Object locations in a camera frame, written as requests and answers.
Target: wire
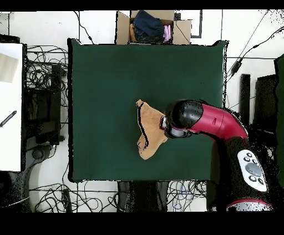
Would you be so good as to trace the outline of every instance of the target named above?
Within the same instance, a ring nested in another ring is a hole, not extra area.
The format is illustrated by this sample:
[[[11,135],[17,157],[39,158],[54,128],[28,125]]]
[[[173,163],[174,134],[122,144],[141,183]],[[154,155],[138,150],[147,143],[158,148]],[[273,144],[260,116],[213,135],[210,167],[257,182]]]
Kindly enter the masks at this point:
[[[98,198],[88,198],[85,194],[85,197],[83,198],[79,193],[78,191],[77,192],[74,192],[74,191],[71,191],[70,188],[68,186],[66,186],[65,184],[60,184],[60,183],[56,183],[56,184],[53,184],[53,185],[47,185],[47,186],[42,186],[42,187],[38,187],[38,188],[43,188],[43,187],[50,187],[50,186],[57,186],[55,189],[53,188],[50,188],[47,193],[39,200],[39,202],[35,205],[34,207],[34,211],[35,212],[50,212],[50,213],[55,213],[55,212],[66,212],[66,209],[67,209],[67,206],[68,206],[68,203],[66,203],[65,201],[65,197],[63,196],[62,194],[62,191],[64,189],[67,189],[69,191],[69,193],[72,193],[74,195],[76,195],[77,199],[75,202],[70,202],[71,205],[73,207],[75,207],[74,209],[72,209],[72,211],[78,211],[78,208],[85,205],[87,206],[87,208],[89,209],[90,212],[94,212],[95,210],[99,209],[100,210],[98,212],[103,212],[105,208],[107,208],[108,206],[112,205],[113,207],[117,208],[116,205],[117,203],[115,202],[115,204],[113,204],[113,201],[115,200],[115,197],[118,195],[118,193],[116,192],[115,195],[113,197],[108,197],[108,202],[109,204],[107,204],[106,206],[103,206],[103,203],[100,199]],[[89,202],[91,200],[94,200],[95,203],[96,203],[96,206],[95,207],[91,207],[89,205]],[[42,203],[46,203],[49,207],[43,211],[39,211],[38,208],[39,206],[42,204]]]
[[[55,153],[56,153],[56,148],[57,148],[57,145],[55,146],[55,149],[54,149],[53,155],[52,155],[52,156],[50,156],[50,157],[48,157],[47,159],[51,159],[51,158],[55,155]]]
[[[227,97],[227,101],[228,101],[228,107],[230,107],[230,102],[229,102],[229,96],[228,96],[228,94],[226,94],[226,97]]]
[[[238,102],[237,104],[233,105],[232,107],[229,107],[229,109],[232,109],[233,107],[237,106],[240,102]]]
[[[75,11],[73,11],[73,12],[74,12],[74,13],[76,14],[76,16],[77,16],[78,23],[79,23],[80,27],[82,27],[83,29],[85,29],[85,32],[86,32],[86,34],[88,35],[88,38],[90,39],[90,41],[92,42],[92,44],[94,44],[94,42],[93,42],[93,40],[92,40],[91,36],[88,34],[88,32],[87,32],[86,28],[85,28],[84,26],[82,26],[82,25],[81,25],[81,23],[80,23],[80,18],[79,18],[79,16],[78,16],[77,12],[75,12]]]
[[[168,188],[170,192],[167,196],[167,205],[172,204],[171,211],[185,211],[194,199],[206,197],[204,186],[206,186],[206,181],[172,181]]]
[[[78,195],[79,195],[79,193],[78,193],[78,183],[77,183],[77,209],[76,209],[76,212],[78,212]]]
[[[43,51],[43,47],[55,47],[54,49],[48,50],[47,52]],[[32,51],[33,49],[40,49],[41,52],[35,52]],[[52,53],[56,50],[60,50],[61,52],[64,53],[64,58],[62,58],[61,60],[58,59],[50,59],[47,61],[47,53]],[[68,87],[66,87],[66,82],[64,82],[62,79],[60,80],[60,86],[57,83],[52,83],[53,87],[51,87],[51,80],[52,80],[52,69],[51,69],[51,65],[52,64],[59,64],[62,66],[62,74],[61,76],[66,76],[67,75],[67,69],[68,69],[68,65],[67,65],[67,57],[65,54],[66,50],[62,49],[60,47],[57,46],[40,46],[40,45],[36,45],[36,46],[30,46],[28,47],[28,54],[35,54],[37,57],[35,58],[35,60],[28,60],[28,66],[27,66],[27,87],[28,88],[34,88],[34,89],[39,89],[39,90],[47,90],[51,93],[51,95],[53,95],[54,99],[60,103],[60,105],[64,108],[67,108],[68,111],[68,104],[66,103],[67,100],[67,90]],[[61,102],[56,98],[55,96],[55,92],[61,91],[61,93],[63,94],[63,97],[60,97],[61,100],[63,100],[63,104],[61,104]],[[33,107],[33,111],[35,112],[35,110],[37,110],[38,107],[38,96],[37,99],[35,101],[35,107]],[[51,140],[52,138],[54,138],[56,135],[58,135],[61,131],[61,129],[65,126],[65,123],[63,124],[63,126],[60,128],[60,130],[58,132],[56,132],[53,136],[51,136],[47,141]]]
[[[269,38],[267,38],[265,41],[263,41],[262,43],[259,43],[257,45],[254,45],[251,49],[249,49],[242,57],[240,60],[237,60],[235,62],[235,64],[232,66],[232,68],[230,70],[232,70],[232,76],[229,78],[229,80],[227,81],[227,83],[231,80],[231,78],[234,76],[234,74],[236,74],[240,68],[240,66],[242,65],[242,60],[245,57],[245,55],[250,52],[251,50],[259,47],[261,44],[266,43],[270,38],[272,38],[274,36],[274,34],[281,32],[282,30],[284,30],[284,26],[282,26],[281,28],[279,28],[278,30],[276,30],[275,32],[273,32]]]
[[[268,13],[268,11],[266,11],[266,13],[263,15],[263,17],[262,17],[261,20],[259,21],[259,23],[258,23],[258,25],[256,26],[254,32],[253,32],[252,35],[250,36],[249,40],[247,41],[245,47],[243,48],[242,52],[240,53],[240,55],[239,55],[238,57],[240,57],[241,54],[242,54],[242,53],[244,52],[244,50],[246,49],[246,47],[247,47],[247,45],[249,44],[249,42],[250,42],[252,36],[254,35],[255,31],[257,30],[257,28],[259,27],[260,23],[261,23],[262,20],[264,19],[264,16],[265,16],[267,13]],[[232,67],[235,65],[236,62],[237,62],[237,59],[236,59],[236,61],[233,63],[233,65],[231,66],[231,68],[228,70],[228,72],[231,71]]]
[[[116,202],[116,196],[117,196],[118,194],[119,194],[119,192],[117,192],[117,193],[113,196],[113,202],[114,202],[115,207],[116,207],[117,209],[119,209],[119,210],[125,212],[126,209],[121,208],[121,207],[118,205],[118,203]]]

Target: white floor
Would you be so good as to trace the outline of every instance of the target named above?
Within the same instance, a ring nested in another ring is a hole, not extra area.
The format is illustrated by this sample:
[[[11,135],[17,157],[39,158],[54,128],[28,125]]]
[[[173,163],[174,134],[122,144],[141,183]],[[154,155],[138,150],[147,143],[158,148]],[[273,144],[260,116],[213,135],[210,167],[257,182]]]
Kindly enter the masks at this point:
[[[212,45],[217,40],[229,40],[227,50],[227,70],[233,65],[236,57],[239,57],[247,44],[250,36],[256,29],[266,10],[203,10],[202,37],[191,39],[192,44]],[[199,11],[181,11],[182,19],[192,19],[192,34],[199,33]],[[81,25],[86,27],[95,44],[114,43],[115,37],[115,11],[84,11],[80,12]],[[270,10],[263,18],[256,29],[249,44],[242,53],[247,52],[254,45],[266,40],[274,31],[284,25],[284,16],[281,10]],[[56,45],[67,48],[67,38],[79,38],[83,44],[90,44],[84,31],[80,29],[78,20],[74,12],[12,12],[8,15],[0,14],[0,34],[10,34],[20,37],[22,43],[28,45]],[[243,73],[251,74],[251,97],[255,95],[255,82],[260,76],[275,73],[273,59],[284,54],[283,32],[276,34],[268,42],[250,51],[242,62],[239,72],[227,84],[227,94],[230,107],[239,102],[239,78]],[[61,54],[52,54],[50,58],[61,59]],[[251,118],[253,117],[254,99],[251,99]],[[62,108],[62,122],[66,121],[67,112]],[[62,176],[68,163],[68,127],[62,128],[61,134],[66,140],[57,147],[55,156],[42,164],[34,167],[30,188],[61,183]],[[70,183],[67,174],[64,182],[76,191],[77,185]],[[79,184],[79,192],[84,197],[84,183]],[[87,197],[96,197],[102,200],[103,205],[108,204],[108,197],[113,196],[117,191],[116,182],[91,181],[86,185],[88,191],[109,191],[109,192],[87,192]],[[32,207],[39,202],[45,191],[31,191]],[[93,200],[89,202],[92,208],[96,208],[97,203]],[[40,207],[40,210],[48,208],[47,205]],[[191,211],[205,211],[206,200],[204,198],[195,199],[191,205]],[[105,212],[115,211],[112,206],[104,209]],[[89,211],[86,206],[81,206],[79,212]]]

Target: green table surface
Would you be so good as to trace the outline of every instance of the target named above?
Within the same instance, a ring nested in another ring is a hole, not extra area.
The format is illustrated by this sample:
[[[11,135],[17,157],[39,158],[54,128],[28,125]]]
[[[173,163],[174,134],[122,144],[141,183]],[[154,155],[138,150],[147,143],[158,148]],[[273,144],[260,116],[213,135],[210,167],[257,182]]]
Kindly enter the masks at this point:
[[[277,95],[277,163],[279,165],[278,180],[281,187],[284,187],[284,55],[275,60],[275,71],[279,82],[276,87]]]
[[[170,139],[143,160],[136,101],[163,112],[177,99],[222,107],[225,41],[80,45],[72,39],[73,180],[207,180],[212,141]]]

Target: brown cloth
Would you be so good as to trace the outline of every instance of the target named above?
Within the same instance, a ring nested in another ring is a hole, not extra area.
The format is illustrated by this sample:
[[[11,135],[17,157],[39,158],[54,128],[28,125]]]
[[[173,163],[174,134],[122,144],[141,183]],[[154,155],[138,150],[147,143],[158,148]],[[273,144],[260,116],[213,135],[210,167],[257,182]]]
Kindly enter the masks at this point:
[[[144,160],[147,160],[168,139],[164,134],[164,130],[159,128],[161,117],[164,114],[142,100],[138,100],[136,105],[138,107],[138,125],[142,132],[137,146],[139,155]]]
[[[130,25],[130,41],[136,42],[133,24]]]

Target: button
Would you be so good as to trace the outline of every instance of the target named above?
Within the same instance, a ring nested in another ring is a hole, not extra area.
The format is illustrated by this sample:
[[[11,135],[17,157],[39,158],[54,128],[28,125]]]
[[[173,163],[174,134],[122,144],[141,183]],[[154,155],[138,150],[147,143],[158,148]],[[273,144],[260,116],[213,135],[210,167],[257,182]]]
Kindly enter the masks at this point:
[[[257,166],[256,164],[249,162],[246,166],[245,166],[246,171],[256,177],[260,177],[262,175],[262,170],[259,166]]]
[[[247,161],[247,162],[250,161],[250,159],[248,157],[244,157],[244,160]]]
[[[263,182],[262,179],[258,178],[258,181],[259,181],[260,184],[264,185],[264,182]]]
[[[252,181],[252,182],[256,182],[256,178],[254,176],[250,176],[249,179]]]

